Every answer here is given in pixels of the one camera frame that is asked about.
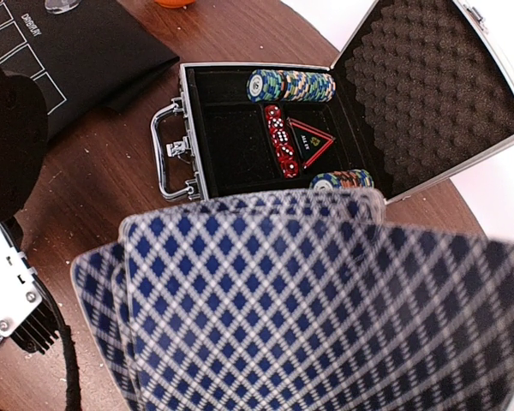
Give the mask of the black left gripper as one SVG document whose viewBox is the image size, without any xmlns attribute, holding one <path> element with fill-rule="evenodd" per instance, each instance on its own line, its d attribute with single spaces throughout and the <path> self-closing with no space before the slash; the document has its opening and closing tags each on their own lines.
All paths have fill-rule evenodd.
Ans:
<svg viewBox="0 0 514 411">
<path fill-rule="evenodd" d="M 43 93 L 30 78 L 0 66 L 0 222 L 13 217 L 33 191 L 47 138 Z"/>
</svg>

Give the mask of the clear acrylic dealer button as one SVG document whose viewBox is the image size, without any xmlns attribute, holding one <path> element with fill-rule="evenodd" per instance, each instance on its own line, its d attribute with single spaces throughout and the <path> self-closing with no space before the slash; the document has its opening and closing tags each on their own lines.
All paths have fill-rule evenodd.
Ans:
<svg viewBox="0 0 514 411">
<path fill-rule="evenodd" d="M 81 0 L 45 0 L 45 10 L 52 15 L 69 12 L 79 6 Z"/>
</svg>

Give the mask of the boxed deck of cards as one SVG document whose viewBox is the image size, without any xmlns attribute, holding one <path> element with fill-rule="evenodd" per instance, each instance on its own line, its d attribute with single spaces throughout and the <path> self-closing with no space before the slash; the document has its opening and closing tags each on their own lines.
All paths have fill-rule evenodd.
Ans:
<svg viewBox="0 0 514 411">
<path fill-rule="evenodd" d="M 514 244 L 387 223 L 373 189 L 125 218 L 72 281 L 132 410 L 503 410 Z"/>
</svg>

